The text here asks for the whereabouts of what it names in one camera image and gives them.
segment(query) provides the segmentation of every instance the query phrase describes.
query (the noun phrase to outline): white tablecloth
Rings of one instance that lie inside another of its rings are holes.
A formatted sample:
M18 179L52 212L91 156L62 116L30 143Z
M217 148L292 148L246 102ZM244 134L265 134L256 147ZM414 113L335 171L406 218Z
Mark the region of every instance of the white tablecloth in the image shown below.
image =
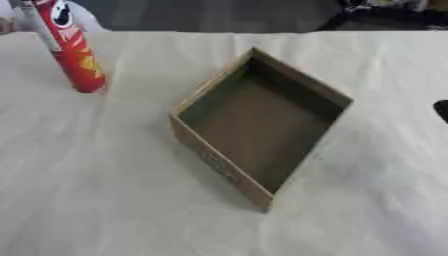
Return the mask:
M0 37L0 255L446 255L447 33L89 37L106 97L36 35ZM252 46L355 98L266 215L167 120Z

